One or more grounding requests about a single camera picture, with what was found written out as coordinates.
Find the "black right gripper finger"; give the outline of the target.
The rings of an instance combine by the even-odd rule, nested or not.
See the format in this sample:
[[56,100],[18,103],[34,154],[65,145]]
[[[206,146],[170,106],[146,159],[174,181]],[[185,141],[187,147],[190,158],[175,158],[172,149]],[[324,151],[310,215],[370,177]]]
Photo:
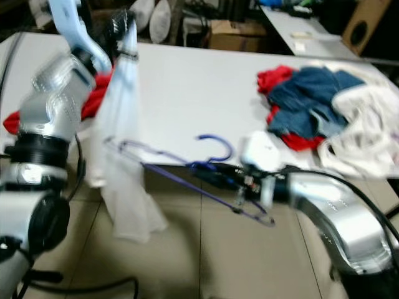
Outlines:
[[227,176],[227,174],[222,173],[197,173],[196,177],[202,180],[202,182],[219,189],[241,188],[241,183],[236,180],[236,176]]
[[217,162],[192,162],[190,169],[193,172],[203,174],[225,174],[225,176],[232,176],[239,172],[239,167],[231,165],[229,163],[217,163]]

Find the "purple clothes hanger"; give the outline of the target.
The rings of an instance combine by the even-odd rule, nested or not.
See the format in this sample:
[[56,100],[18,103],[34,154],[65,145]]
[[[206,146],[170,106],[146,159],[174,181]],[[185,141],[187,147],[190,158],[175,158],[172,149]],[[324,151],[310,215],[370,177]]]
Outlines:
[[263,204],[262,204],[263,209],[258,209],[257,207],[254,207],[254,205],[252,205],[251,203],[246,203],[243,207],[239,207],[236,205],[236,202],[230,203],[228,201],[220,199],[220,197],[214,196],[214,194],[211,194],[210,192],[203,190],[201,187],[197,187],[193,183],[189,183],[185,179],[177,176],[176,174],[173,174],[165,170],[165,168],[159,167],[154,163],[146,163],[142,157],[137,156],[137,154],[135,154],[133,151],[128,150],[129,147],[134,147],[138,150],[143,150],[145,152],[155,154],[156,156],[166,156],[170,159],[177,161],[183,167],[188,168],[189,173],[192,174],[192,176],[194,177],[196,177],[197,172],[193,172],[190,169],[190,164],[192,162],[227,163],[227,161],[231,159],[232,154],[234,153],[233,145],[224,138],[222,138],[221,136],[217,136],[215,134],[203,134],[197,136],[196,139],[214,140],[215,142],[218,142],[220,145],[222,145],[222,147],[224,148],[224,153],[222,154],[222,156],[211,156],[204,160],[189,161],[187,159],[183,159],[177,156],[172,152],[156,149],[140,141],[134,141],[128,139],[122,139],[117,141],[113,136],[111,136],[103,139],[102,144],[103,146],[108,148],[108,150],[111,151],[112,153],[119,154],[119,156],[124,157],[125,159],[130,159],[131,161],[139,163],[146,170],[155,172],[160,176],[170,179],[171,181],[174,181],[176,183],[179,183],[183,187],[187,187],[189,190],[196,191],[197,193],[201,194],[203,197],[208,197],[208,199],[211,199],[214,202],[219,203],[223,207],[227,207],[229,211],[237,214],[238,216],[248,217],[248,219],[252,219],[257,223],[264,225],[265,227],[274,227],[276,225],[276,220],[274,220],[274,218],[270,216],[270,214],[267,212],[267,208],[265,208]]

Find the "white t-shirt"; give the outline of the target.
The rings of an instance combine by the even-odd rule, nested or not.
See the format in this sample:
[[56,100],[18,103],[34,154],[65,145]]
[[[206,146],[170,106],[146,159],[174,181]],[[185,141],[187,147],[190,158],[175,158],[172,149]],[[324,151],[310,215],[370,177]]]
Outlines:
[[132,146],[140,125],[137,27],[118,44],[120,56],[92,125],[89,172],[100,189],[118,239],[146,243],[167,228],[162,211],[143,187],[143,165]]

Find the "blue denim jeans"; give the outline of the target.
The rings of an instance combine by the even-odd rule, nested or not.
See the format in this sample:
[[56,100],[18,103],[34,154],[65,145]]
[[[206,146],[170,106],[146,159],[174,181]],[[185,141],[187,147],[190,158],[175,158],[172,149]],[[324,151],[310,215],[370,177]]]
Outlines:
[[293,133],[308,140],[336,136],[348,121],[334,110],[333,99],[339,92],[360,85],[365,85],[364,80],[347,71],[325,67],[299,69],[268,93],[268,102],[279,111],[267,130],[276,135]]

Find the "red garment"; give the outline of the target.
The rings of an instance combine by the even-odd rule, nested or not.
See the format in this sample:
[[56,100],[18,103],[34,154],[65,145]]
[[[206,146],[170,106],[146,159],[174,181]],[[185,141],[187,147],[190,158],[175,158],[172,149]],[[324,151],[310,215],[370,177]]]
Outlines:
[[[111,78],[112,72],[108,72],[107,74],[97,74],[95,77],[96,87],[92,90],[91,94],[89,94],[88,99],[82,107],[82,121],[96,116],[98,109],[102,105]],[[16,135],[19,125],[19,111],[13,112],[6,117],[6,119],[3,120],[2,125],[10,134]]]
[[[259,72],[257,74],[257,91],[267,97],[276,85],[290,79],[293,73],[294,69],[284,65],[280,65],[275,69]],[[309,140],[291,132],[276,133],[276,136],[279,137],[288,148],[296,152],[316,149],[325,140],[325,137],[321,136]]]

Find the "brown cardboard box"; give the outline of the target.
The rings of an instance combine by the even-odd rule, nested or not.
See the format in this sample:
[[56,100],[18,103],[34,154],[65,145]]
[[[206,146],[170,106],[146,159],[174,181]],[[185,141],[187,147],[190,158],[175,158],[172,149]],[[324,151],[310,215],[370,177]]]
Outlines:
[[208,48],[238,52],[263,52],[269,35],[260,23],[211,20]]

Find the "cream white jacket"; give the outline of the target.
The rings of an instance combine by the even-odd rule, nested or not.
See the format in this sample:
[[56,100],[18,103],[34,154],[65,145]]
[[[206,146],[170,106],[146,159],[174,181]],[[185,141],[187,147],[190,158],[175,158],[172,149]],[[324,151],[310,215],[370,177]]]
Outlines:
[[399,88],[377,71],[324,63],[362,80],[332,100],[348,125],[317,148],[325,170],[360,178],[399,178]]

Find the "blue bag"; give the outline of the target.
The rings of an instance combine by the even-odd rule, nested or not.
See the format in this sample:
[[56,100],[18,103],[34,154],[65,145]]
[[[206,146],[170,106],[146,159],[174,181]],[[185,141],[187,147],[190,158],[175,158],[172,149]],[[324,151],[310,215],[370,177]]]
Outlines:
[[304,0],[257,0],[260,6],[280,8],[299,5]]

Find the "long white desk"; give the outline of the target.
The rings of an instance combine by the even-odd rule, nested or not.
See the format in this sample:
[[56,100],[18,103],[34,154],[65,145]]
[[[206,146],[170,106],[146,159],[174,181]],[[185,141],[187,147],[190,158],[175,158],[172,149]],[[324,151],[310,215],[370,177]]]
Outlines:
[[[314,18],[294,17],[287,12],[262,6],[261,11],[276,30],[294,56],[322,59],[360,60],[344,43],[339,35],[330,34]],[[311,38],[293,38],[291,32],[313,32]],[[307,52],[295,54],[294,43],[303,42]]]

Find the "wooden loudspeaker box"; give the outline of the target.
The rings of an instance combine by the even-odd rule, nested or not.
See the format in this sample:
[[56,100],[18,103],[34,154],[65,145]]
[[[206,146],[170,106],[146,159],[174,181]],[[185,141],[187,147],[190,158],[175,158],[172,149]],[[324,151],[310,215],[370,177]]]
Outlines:
[[357,0],[347,28],[342,34],[342,42],[357,56],[367,48],[382,17],[393,0]]

